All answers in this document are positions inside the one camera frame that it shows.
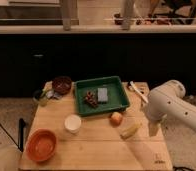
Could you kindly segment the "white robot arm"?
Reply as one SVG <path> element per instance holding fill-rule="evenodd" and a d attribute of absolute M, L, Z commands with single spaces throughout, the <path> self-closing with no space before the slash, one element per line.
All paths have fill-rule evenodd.
<path fill-rule="evenodd" d="M 153 88 L 144 107 L 149 128 L 160 123 L 166 115 L 172 115 L 196 132 L 196 106 L 183 100 L 185 94 L 184 85 L 177 80 L 169 80 Z"/>

